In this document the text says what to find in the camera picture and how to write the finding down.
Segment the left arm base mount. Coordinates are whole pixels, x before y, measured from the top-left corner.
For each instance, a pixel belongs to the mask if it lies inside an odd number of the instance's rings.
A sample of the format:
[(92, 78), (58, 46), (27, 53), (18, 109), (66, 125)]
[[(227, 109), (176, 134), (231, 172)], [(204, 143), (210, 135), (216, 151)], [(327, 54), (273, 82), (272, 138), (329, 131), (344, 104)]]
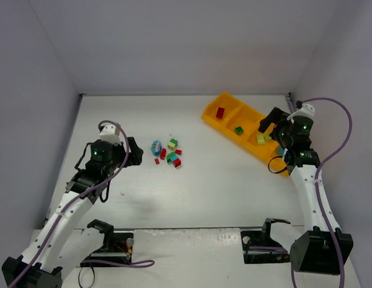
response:
[(91, 253), (85, 260), (91, 263), (82, 262), (79, 266), (95, 268), (113, 268), (114, 265), (106, 262), (129, 265), (132, 263), (131, 255), (133, 253), (134, 233), (132, 231), (114, 232), (114, 240), (107, 248), (100, 248)]

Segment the small green lego brick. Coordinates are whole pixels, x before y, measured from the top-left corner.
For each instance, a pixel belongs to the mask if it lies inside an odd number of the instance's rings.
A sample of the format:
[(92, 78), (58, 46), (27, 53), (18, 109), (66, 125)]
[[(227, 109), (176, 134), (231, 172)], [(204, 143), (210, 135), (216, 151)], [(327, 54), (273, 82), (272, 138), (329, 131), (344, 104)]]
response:
[(238, 127), (235, 128), (235, 133), (236, 133), (236, 135), (240, 135), (240, 134), (242, 134), (243, 132), (244, 132), (244, 130), (242, 129), (241, 126), (238, 126)]

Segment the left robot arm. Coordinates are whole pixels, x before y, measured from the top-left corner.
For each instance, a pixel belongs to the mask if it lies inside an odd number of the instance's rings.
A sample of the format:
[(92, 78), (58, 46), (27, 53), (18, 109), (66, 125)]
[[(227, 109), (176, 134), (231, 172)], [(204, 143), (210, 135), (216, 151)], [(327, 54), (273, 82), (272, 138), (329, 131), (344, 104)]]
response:
[(133, 137), (123, 146), (119, 137), (88, 143), (91, 158), (77, 169), (55, 213), (34, 242), (17, 257), (8, 257), (2, 273), (8, 287), (61, 287), (64, 280), (93, 252), (114, 246), (114, 227), (92, 220), (75, 242), (69, 243), (77, 223), (96, 201), (105, 202), (112, 178), (128, 166), (142, 163), (143, 150)]

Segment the red arch lego block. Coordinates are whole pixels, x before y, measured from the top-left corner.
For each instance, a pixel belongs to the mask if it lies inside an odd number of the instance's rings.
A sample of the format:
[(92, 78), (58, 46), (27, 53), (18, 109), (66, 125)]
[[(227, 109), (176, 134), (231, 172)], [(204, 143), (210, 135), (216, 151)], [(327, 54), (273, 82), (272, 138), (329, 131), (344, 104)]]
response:
[(217, 112), (216, 112), (216, 118), (217, 119), (223, 119), (224, 111), (225, 111), (225, 108), (218, 107)]

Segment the light green lego brick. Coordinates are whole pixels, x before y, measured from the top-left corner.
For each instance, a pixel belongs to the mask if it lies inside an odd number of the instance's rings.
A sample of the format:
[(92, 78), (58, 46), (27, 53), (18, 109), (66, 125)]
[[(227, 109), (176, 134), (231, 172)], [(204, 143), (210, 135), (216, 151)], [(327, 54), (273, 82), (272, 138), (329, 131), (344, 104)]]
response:
[(262, 135), (262, 134), (257, 135), (257, 144), (258, 145), (264, 145), (265, 144), (264, 135)]

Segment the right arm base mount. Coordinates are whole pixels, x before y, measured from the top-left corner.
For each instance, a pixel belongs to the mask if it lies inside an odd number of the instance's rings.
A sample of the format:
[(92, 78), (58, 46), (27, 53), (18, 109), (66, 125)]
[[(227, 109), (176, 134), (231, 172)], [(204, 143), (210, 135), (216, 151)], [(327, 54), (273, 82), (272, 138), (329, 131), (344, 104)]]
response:
[(261, 230), (241, 230), (246, 265), (289, 263), (289, 253), (277, 242), (265, 238)]

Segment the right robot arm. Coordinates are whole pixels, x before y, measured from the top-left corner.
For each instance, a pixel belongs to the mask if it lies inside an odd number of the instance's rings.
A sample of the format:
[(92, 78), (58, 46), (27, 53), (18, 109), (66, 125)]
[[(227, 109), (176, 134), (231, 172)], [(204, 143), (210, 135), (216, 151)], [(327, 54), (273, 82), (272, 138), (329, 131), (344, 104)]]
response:
[(268, 218), (262, 235), (280, 244), (290, 256), (295, 272), (340, 275), (353, 248), (350, 234), (334, 218), (325, 193), (321, 162), (311, 148), (314, 107), (305, 104), (288, 114), (275, 107), (260, 121), (259, 131), (272, 125), (272, 140), (283, 149), (282, 160), (297, 191), (304, 215), (304, 232), (287, 220)]

